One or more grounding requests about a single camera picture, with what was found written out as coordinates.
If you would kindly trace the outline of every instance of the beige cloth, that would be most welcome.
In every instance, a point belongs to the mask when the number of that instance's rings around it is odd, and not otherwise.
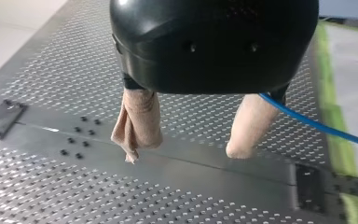
[[[126,161],[134,163],[138,159],[138,148],[155,148],[162,143],[159,121],[159,101],[155,92],[124,89],[111,140],[126,151]]]
[[[246,159],[252,156],[255,145],[269,130],[269,126],[279,111],[258,94],[246,95],[231,127],[231,137],[226,153],[233,159]]]

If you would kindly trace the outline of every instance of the metal table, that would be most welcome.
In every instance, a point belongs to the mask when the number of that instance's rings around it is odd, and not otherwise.
[[[255,157],[227,158],[242,95],[161,94],[163,145],[124,162],[108,4],[69,1],[0,70],[0,103],[28,105],[0,140],[0,223],[345,222],[353,184],[330,172],[323,133],[280,114]],[[311,58],[287,101],[321,120]],[[299,208],[297,163],[320,169],[325,213]]]

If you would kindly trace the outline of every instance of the blue hose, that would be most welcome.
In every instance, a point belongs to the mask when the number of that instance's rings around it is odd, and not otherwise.
[[[306,123],[306,124],[309,124],[310,126],[324,132],[324,133],[330,133],[332,135],[335,135],[335,136],[338,136],[338,137],[341,137],[343,139],[346,139],[348,141],[351,141],[353,143],[357,143],[358,144],[358,137],[357,136],[354,136],[354,135],[351,135],[349,133],[344,133],[342,131],[339,131],[337,129],[334,129],[334,128],[330,128],[330,127],[327,127],[325,125],[323,125],[322,123],[319,123],[315,120],[312,120],[312,119],[309,119],[303,115],[300,115],[298,114],[296,111],[294,110],[291,110],[289,108],[287,108],[286,106],[284,105],[281,105],[279,104],[278,102],[272,100],[268,94],[266,93],[260,93],[259,94],[264,100],[266,100],[267,102],[269,102],[271,105],[275,106],[276,108],[280,109],[283,113],[295,118],[295,119],[298,119],[300,120],[301,122],[303,123]]]

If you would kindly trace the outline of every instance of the perforated surface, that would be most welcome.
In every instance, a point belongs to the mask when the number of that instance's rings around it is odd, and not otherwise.
[[[0,223],[313,223],[0,147]]]
[[[85,0],[34,55],[10,71],[0,91],[6,98],[69,115],[113,123],[121,104],[122,84],[111,41],[108,0]],[[161,126],[179,139],[225,147],[241,95],[161,94]],[[310,66],[304,59],[288,91],[287,104],[312,119],[320,119]],[[280,114],[260,144],[263,151],[321,165],[324,136]]]

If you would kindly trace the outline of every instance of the metal bracket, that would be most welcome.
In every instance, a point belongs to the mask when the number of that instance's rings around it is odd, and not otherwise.
[[[0,139],[2,139],[11,126],[17,121],[26,105],[4,100],[0,104]]]
[[[296,196],[300,209],[325,213],[325,199],[321,171],[314,167],[296,164]]]

